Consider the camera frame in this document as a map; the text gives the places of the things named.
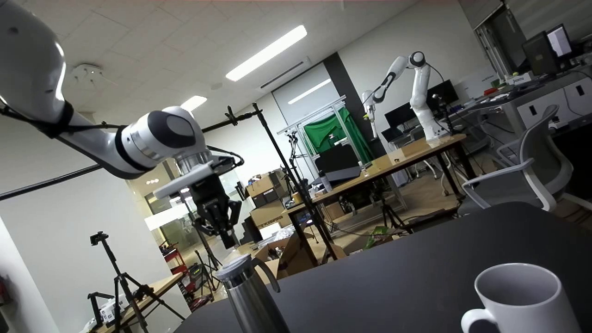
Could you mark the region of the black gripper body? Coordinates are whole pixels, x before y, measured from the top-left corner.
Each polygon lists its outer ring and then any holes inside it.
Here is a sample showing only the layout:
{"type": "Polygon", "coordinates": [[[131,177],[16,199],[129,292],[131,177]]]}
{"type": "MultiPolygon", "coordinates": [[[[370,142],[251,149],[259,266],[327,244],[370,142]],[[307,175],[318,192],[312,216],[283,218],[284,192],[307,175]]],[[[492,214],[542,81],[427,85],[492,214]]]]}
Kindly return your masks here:
{"type": "Polygon", "coordinates": [[[223,223],[234,225],[240,214],[240,201],[231,199],[216,175],[207,175],[190,186],[192,199],[197,207],[197,225],[209,220],[216,225],[218,235],[223,223]]]}

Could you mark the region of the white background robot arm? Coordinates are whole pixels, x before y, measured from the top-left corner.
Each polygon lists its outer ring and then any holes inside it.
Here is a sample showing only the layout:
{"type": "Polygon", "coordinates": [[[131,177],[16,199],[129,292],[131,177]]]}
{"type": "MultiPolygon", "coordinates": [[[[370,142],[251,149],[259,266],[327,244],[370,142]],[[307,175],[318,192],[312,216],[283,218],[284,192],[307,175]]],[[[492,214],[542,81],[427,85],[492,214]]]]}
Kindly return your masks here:
{"type": "Polygon", "coordinates": [[[425,55],[419,50],[414,50],[410,55],[397,55],[390,66],[386,68],[384,77],[381,83],[370,90],[362,98],[364,118],[370,122],[370,127],[375,127],[375,105],[386,98],[390,85],[407,70],[414,72],[412,85],[410,85],[410,100],[408,105],[419,122],[423,137],[427,142],[434,142],[449,133],[449,129],[438,122],[427,105],[427,85],[431,68],[427,64],[425,55]]]}

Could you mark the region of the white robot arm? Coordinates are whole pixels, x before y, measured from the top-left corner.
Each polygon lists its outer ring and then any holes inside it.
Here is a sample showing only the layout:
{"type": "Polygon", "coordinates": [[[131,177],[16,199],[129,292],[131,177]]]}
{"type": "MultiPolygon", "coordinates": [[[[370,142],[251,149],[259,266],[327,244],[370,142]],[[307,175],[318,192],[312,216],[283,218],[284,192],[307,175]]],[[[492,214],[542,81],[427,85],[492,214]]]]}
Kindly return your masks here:
{"type": "Polygon", "coordinates": [[[233,244],[240,203],[231,201],[220,183],[220,174],[233,168],[231,153],[209,146],[186,109],[168,105],[148,111],[125,125],[94,122],[64,98],[64,79],[66,59],[55,33],[12,0],[0,0],[1,112],[123,179],[135,179],[172,157],[181,175],[155,194],[162,198],[190,188],[201,227],[225,246],[233,244]]]}

